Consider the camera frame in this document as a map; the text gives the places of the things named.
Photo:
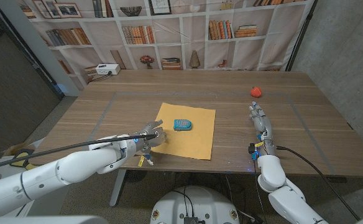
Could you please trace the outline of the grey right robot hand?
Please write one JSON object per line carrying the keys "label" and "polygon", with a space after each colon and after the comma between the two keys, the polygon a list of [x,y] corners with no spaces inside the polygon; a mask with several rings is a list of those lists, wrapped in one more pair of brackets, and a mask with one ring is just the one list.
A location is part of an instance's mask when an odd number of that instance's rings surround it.
{"label": "grey right robot hand", "polygon": [[260,142],[263,142],[261,154],[275,155],[275,146],[273,144],[273,130],[269,118],[265,115],[264,110],[256,103],[252,102],[249,107],[250,119],[254,123],[256,134]]}

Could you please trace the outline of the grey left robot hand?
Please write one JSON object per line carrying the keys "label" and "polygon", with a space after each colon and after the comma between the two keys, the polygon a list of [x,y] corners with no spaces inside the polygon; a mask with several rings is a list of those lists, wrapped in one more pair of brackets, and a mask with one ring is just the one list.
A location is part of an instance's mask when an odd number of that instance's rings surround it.
{"label": "grey left robot hand", "polygon": [[157,147],[162,143],[167,141],[167,134],[160,125],[163,121],[160,119],[158,121],[153,121],[147,123],[138,134],[145,136],[141,151],[148,154],[152,147]]}

